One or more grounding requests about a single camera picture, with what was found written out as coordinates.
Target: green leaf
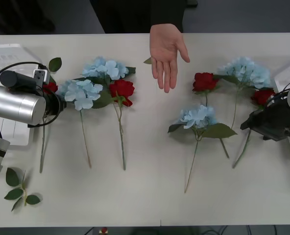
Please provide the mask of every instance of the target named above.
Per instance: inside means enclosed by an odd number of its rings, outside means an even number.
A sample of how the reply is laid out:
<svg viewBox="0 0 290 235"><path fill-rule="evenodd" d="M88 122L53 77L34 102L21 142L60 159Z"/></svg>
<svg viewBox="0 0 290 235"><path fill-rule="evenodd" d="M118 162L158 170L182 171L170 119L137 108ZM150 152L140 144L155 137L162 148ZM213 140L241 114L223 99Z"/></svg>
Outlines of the green leaf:
<svg viewBox="0 0 290 235"><path fill-rule="evenodd" d="M51 72L57 72L62 66L62 60L60 57L54 58L49 62L49 70Z"/></svg>
<svg viewBox="0 0 290 235"><path fill-rule="evenodd" d="M112 97L108 91L101 91L100 98L94 101L93 109L100 109L106 107L108 104L112 102Z"/></svg>
<svg viewBox="0 0 290 235"><path fill-rule="evenodd" d="M12 207L12 210L11 211L13 211L15 208L16 208L16 206L18 205L18 203L22 200L23 198L22 197L20 197L17 201L16 201L16 203L13 205L13 207Z"/></svg>
<svg viewBox="0 0 290 235"><path fill-rule="evenodd" d="M7 169L6 182L11 187L16 187L19 185L19 183L20 183L19 177L18 177L17 173L14 171L14 169L12 169L12 168Z"/></svg>
<svg viewBox="0 0 290 235"><path fill-rule="evenodd" d="M53 82L54 84L57 85L56 81L52 78L52 76L50 76L49 82Z"/></svg>
<svg viewBox="0 0 290 235"><path fill-rule="evenodd" d="M180 126L183 126L183 123L180 124L173 124L169 127L168 133L176 131Z"/></svg>
<svg viewBox="0 0 290 235"><path fill-rule="evenodd" d="M203 138L223 139L237 135L237 133L225 124L217 123L211 125L203 133Z"/></svg>
<svg viewBox="0 0 290 235"><path fill-rule="evenodd" d="M126 67L126 68L129 70L128 75L136 73L136 68L135 67Z"/></svg>
<svg viewBox="0 0 290 235"><path fill-rule="evenodd" d="M236 85L240 83L240 81L235 76L214 74L214 79L223 79L223 80L226 80L228 82L232 82L232 83L234 83Z"/></svg>
<svg viewBox="0 0 290 235"><path fill-rule="evenodd" d="M30 205L36 205L36 204L40 203L41 200L36 195L29 195L29 196L27 196L25 202L30 204Z"/></svg>
<svg viewBox="0 0 290 235"><path fill-rule="evenodd" d="M151 57L144 61L144 64L151 65Z"/></svg>
<svg viewBox="0 0 290 235"><path fill-rule="evenodd" d="M8 194L4 197L6 200L16 200L21 197L23 194L23 190L20 188L15 188L8 192Z"/></svg>

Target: red rose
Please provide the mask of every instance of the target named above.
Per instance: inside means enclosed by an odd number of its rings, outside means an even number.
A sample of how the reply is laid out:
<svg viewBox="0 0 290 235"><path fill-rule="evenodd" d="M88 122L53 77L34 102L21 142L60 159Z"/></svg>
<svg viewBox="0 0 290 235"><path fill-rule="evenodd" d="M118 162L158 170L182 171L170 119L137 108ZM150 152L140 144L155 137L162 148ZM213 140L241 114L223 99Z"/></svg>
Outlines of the red rose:
<svg viewBox="0 0 290 235"><path fill-rule="evenodd" d="M131 106L133 104L132 101L128 99L134 92L133 82L127 82L123 79L116 80L114 84L110 84L109 89L112 97L117 97L117 94L118 96L124 96L125 101L123 104L125 106Z"/></svg>
<svg viewBox="0 0 290 235"><path fill-rule="evenodd" d="M273 89L261 90L254 93L252 100L254 100L258 105L265 105L267 100L276 93Z"/></svg>
<svg viewBox="0 0 290 235"><path fill-rule="evenodd" d="M51 90L52 92L56 92L58 90L58 86L53 82L49 82L48 85L43 85L43 88L47 88L47 89ZM44 92L47 94L50 94L50 92L47 91L47 89L44 89Z"/></svg>
<svg viewBox="0 0 290 235"><path fill-rule="evenodd" d="M212 73L204 72L195 74L195 82L193 83L195 92L203 92L205 90L212 90L216 87L219 79L214 79Z"/></svg>

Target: artificial flower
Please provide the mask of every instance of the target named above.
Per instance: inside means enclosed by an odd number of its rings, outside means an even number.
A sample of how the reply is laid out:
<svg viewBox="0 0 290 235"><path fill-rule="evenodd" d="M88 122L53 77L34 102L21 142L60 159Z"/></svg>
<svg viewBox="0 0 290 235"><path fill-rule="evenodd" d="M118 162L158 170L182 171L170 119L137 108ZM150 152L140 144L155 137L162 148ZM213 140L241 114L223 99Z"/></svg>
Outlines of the artificial flower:
<svg viewBox="0 0 290 235"><path fill-rule="evenodd" d="M47 91L47 89L51 90L54 93L58 90L58 86L54 82L49 82L48 85L43 85L43 88L45 88L44 92L47 94L50 94L50 92Z"/></svg>
<svg viewBox="0 0 290 235"><path fill-rule="evenodd" d="M132 101L128 99L134 92L133 82L120 79L115 81L114 84L110 84L109 90L112 97L123 96L125 98L123 102L125 106L129 107L133 104Z"/></svg>
<svg viewBox="0 0 290 235"><path fill-rule="evenodd" d="M111 80L124 78L129 73L127 67L114 60L106 61L103 57L97 57L91 65L86 65L82 75L84 77L105 77L109 75Z"/></svg>
<svg viewBox="0 0 290 235"><path fill-rule="evenodd" d="M219 75L235 76L241 83L257 89L270 87L270 71L248 57L240 57L218 69Z"/></svg>
<svg viewBox="0 0 290 235"><path fill-rule="evenodd" d="M204 73L196 73L195 74L195 82L193 83L193 91L195 92L203 92L206 90L213 90L216 85L218 79L214 79L214 75L212 73L204 72Z"/></svg>
<svg viewBox="0 0 290 235"><path fill-rule="evenodd" d="M184 129L189 129L192 126L205 128L208 125L217 123L213 107L206 107L204 105L201 105L197 109L181 110L180 121L186 123Z"/></svg>
<svg viewBox="0 0 290 235"><path fill-rule="evenodd" d="M272 96L275 95L273 89L267 89L267 90L260 90L256 91L254 95L251 97L252 100L254 100L258 105L265 105L267 103L267 100Z"/></svg>
<svg viewBox="0 0 290 235"><path fill-rule="evenodd" d="M90 109L93 106L93 100L100 98L99 92L102 91L102 85L93 84L90 80L76 81L69 80L58 87L56 94L65 101L74 102L75 109Z"/></svg>

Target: human hand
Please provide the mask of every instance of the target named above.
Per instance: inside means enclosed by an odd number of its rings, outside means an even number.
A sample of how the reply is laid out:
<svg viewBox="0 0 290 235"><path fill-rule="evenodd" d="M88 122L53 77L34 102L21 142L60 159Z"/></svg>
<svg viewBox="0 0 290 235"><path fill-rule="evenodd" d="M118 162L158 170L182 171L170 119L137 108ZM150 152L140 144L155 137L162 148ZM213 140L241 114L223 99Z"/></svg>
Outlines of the human hand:
<svg viewBox="0 0 290 235"><path fill-rule="evenodd" d="M158 80L160 89L168 93L174 89L178 74L178 50L182 59L189 63L190 58L183 36L176 26L170 23L153 25L150 29L150 55L153 77Z"/></svg>

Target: black sleeve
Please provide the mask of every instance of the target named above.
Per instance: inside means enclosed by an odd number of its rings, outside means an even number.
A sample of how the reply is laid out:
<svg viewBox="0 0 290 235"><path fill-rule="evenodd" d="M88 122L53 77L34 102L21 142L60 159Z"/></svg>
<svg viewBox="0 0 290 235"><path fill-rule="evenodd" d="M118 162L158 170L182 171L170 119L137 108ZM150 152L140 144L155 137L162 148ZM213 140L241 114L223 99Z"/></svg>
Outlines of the black sleeve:
<svg viewBox="0 0 290 235"><path fill-rule="evenodd" d="M151 0L151 25L173 24L181 32L186 0Z"/></svg>

